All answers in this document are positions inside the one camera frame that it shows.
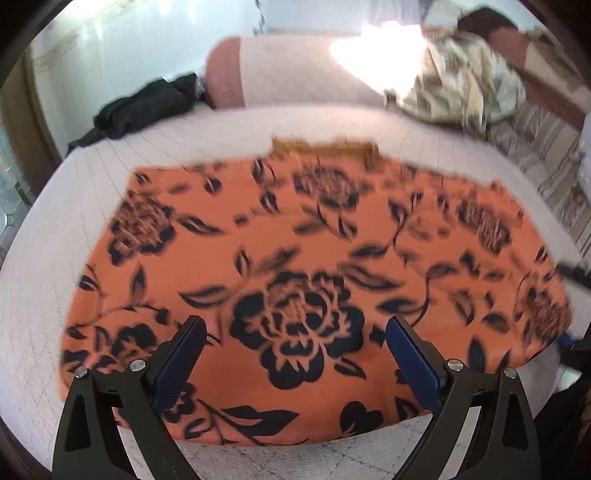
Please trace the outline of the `orange black floral garment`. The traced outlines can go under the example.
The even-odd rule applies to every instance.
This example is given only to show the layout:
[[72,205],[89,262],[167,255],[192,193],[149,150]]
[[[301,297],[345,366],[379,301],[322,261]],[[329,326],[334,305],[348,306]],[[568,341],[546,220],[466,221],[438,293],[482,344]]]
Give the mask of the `orange black floral garment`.
[[570,326],[563,283],[505,186],[346,148],[129,177],[62,337],[58,382],[144,360],[191,316],[207,342],[163,417],[207,444],[294,445],[421,413],[386,343],[406,320],[477,372]]

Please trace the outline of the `striped patterned cushion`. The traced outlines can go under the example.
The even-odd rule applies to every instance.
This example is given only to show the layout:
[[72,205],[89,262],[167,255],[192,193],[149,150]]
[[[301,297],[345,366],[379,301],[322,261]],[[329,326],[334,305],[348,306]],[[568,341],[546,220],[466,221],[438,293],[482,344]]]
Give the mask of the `striped patterned cushion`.
[[492,125],[488,140],[534,185],[581,255],[590,254],[590,201],[578,181],[580,133],[541,106],[525,102]]

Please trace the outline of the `cream floral blanket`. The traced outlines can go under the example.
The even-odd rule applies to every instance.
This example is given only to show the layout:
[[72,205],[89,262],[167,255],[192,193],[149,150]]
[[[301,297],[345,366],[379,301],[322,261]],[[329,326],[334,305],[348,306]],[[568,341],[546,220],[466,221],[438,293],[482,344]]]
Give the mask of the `cream floral blanket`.
[[519,74],[480,36],[447,33],[424,39],[417,70],[384,95],[417,120],[484,134],[526,100]]

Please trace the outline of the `dark brown garment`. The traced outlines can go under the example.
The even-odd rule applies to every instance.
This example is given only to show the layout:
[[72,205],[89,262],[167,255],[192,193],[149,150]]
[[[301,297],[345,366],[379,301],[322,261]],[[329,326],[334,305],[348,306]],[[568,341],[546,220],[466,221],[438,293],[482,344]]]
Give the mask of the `dark brown garment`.
[[458,20],[457,30],[487,38],[499,28],[517,29],[517,26],[497,10],[482,7],[471,11]]

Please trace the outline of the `wooden door with glass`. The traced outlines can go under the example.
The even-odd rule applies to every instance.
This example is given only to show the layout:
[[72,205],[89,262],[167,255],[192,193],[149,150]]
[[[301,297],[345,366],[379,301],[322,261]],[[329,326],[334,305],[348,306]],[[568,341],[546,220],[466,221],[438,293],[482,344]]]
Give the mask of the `wooden door with glass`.
[[60,162],[26,51],[1,87],[2,258]]

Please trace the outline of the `black crumpled garment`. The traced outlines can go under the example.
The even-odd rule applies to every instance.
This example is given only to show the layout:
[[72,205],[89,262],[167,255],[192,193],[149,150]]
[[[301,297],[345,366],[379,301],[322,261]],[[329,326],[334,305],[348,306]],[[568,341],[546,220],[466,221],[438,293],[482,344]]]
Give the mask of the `black crumpled garment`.
[[162,119],[187,113],[205,98],[204,82],[195,73],[172,81],[154,80],[134,94],[105,105],[94,116],[93,128],[70,142],[67,153],[103,139],[118,140]]

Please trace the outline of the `pink bolster pillow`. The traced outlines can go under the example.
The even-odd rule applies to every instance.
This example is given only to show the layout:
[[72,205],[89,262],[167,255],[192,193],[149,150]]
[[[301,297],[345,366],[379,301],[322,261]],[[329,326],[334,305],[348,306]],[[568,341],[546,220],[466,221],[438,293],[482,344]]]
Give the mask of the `pink bolster pillow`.
[[205,65],[205,88],[212,109],[245,107],[240,72],[242,38],[228,37],[209,52]]

